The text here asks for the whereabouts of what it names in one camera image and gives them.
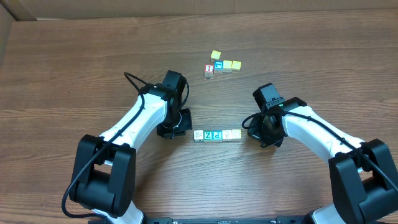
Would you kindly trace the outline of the yellow letter K block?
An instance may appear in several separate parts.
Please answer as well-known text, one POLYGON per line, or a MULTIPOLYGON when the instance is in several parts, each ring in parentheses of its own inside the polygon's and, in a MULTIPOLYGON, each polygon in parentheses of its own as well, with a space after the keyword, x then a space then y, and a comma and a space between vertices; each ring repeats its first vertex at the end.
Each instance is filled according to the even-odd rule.
POLYGON ((240 141, 242 139, 242 132, 240 129, 231 130, 232 141, 240 141))

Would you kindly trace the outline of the white ice cream block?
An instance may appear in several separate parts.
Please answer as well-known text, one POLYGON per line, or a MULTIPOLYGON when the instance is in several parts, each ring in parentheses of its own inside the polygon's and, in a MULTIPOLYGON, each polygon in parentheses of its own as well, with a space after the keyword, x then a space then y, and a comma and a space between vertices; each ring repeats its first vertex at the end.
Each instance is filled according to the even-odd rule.
POLYGON ((232 130, 222 130, 222 141, 223 142, 228 142, 232 141, 232 130))

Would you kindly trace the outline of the red letter I block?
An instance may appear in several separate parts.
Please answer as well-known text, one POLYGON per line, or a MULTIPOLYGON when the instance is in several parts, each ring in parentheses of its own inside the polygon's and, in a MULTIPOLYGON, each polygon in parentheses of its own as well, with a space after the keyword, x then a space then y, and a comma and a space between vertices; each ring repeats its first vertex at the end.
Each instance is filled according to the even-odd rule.
POLYGON ((205 65, 204 76, 205 77, 213 77, 214 75, 214 66, 213 65, 205 65))

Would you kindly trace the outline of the blue letter P block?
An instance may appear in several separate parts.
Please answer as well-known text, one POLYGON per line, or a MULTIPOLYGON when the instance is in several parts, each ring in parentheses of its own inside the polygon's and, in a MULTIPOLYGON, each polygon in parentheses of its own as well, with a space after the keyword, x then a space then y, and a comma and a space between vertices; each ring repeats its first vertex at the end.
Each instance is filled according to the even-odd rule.
POLYGON ((222 142, 223 141, 222 130, 212 131, 212 139, 213 139, 213 142, 222 142))

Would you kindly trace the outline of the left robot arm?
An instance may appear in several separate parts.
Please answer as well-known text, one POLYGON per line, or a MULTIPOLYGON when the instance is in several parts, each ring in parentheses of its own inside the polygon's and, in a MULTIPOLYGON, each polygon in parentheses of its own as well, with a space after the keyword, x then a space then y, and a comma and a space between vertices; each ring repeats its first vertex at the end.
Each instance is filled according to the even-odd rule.
POLYGON ((134 106, 99 136, 84 135, 78 143, 72 179, 61 202, 70 218, 90 223, 146 223, 133 202, 136 156, 148 135, 173 139, 192 129, 192 116, 184 104, 187 79, 167 71, 162 83, 144 83, 134 106))

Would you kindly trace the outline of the blue picture block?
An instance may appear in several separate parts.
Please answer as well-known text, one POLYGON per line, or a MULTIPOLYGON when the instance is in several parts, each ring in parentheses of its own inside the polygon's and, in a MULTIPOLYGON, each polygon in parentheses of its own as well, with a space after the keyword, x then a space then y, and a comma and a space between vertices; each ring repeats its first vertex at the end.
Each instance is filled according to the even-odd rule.
POLYGON ((219 61, 219 60, 214 61, 214 72, 215 73, 223 73, 223 61, 219 61))

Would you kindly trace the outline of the yellow block right row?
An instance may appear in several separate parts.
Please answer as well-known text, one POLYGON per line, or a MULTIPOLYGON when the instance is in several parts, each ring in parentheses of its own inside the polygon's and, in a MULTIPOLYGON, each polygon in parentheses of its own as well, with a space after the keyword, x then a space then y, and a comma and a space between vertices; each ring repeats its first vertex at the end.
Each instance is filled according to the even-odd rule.
POLYGON ((241 70, 241 65, 242 65, 241 61, 233 60, 232 66, 231 66, 231 72, 232 73, 239 73, 240 70, 241 70))

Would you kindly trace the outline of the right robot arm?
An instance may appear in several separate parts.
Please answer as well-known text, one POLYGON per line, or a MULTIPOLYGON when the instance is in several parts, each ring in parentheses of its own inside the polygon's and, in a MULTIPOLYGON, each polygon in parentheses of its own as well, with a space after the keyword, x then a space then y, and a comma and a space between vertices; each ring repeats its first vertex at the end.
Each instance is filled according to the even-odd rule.
POLYGON ((296 139, 328 165, 332 204, 295 223, 379 223, 397 211, 397 167, 387 144, 344 133, 300 98, 280 96, 272 83, 252 95, 260 111, 245 119, 248 136, 263 148, 296 139))

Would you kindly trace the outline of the yellow block far top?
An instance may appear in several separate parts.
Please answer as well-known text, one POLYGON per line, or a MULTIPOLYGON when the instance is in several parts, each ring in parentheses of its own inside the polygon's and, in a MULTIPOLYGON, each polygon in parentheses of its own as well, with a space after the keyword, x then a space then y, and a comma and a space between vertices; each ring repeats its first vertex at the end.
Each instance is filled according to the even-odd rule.
POLYGON ((221 57, 221 52, 217 50, 213 50, 211 53, 210 61, 215 62, 216 60, 219 60, 221 57))

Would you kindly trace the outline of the yellow block row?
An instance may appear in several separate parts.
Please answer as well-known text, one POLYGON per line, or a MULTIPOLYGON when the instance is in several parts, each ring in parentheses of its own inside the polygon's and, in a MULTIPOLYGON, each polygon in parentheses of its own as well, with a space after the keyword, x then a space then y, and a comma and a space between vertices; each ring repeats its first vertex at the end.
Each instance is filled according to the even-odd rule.
POLYGON ((240 70, 241 70, 241 65, 242 65, 241 61, 233 60, 232 66, 231 66, 231 72, 232 73, 239 73, 240 70))
POLYGON ((231 73, 232 64, 233 64, 233 62, 231 60, 224 60, 223 61, 223 73, 231 73))

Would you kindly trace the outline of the yellow block middle row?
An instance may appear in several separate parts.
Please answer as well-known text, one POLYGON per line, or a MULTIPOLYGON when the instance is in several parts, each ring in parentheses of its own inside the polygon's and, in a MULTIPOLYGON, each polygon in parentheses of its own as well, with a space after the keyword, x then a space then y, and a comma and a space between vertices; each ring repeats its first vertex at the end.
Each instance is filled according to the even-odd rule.
POLYGON ((231 73, 232 64, 233 64, 233 62, 231 60, 224 60, 223 61, 223 73, 231 73))

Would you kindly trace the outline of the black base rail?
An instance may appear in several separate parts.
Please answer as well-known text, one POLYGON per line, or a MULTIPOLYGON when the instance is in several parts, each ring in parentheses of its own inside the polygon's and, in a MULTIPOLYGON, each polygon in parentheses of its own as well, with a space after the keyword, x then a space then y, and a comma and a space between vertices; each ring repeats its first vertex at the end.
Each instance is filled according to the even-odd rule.
POLYGON ((169 217, 144 217, 142 224, 305 224, 305 223, 344 223, 337 218, 315 221, 310 215, 278 216, 276 218, 214 218, 214 219, 173 219, 169 217))

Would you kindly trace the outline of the green letter Z block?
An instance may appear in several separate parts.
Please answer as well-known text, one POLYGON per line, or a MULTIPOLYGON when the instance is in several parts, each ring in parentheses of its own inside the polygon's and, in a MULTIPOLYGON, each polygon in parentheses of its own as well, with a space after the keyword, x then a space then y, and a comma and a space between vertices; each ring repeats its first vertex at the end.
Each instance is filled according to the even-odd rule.
POLYGON ((204 131, 203 132, 203 142, 213 142, 213 132, 204 131))

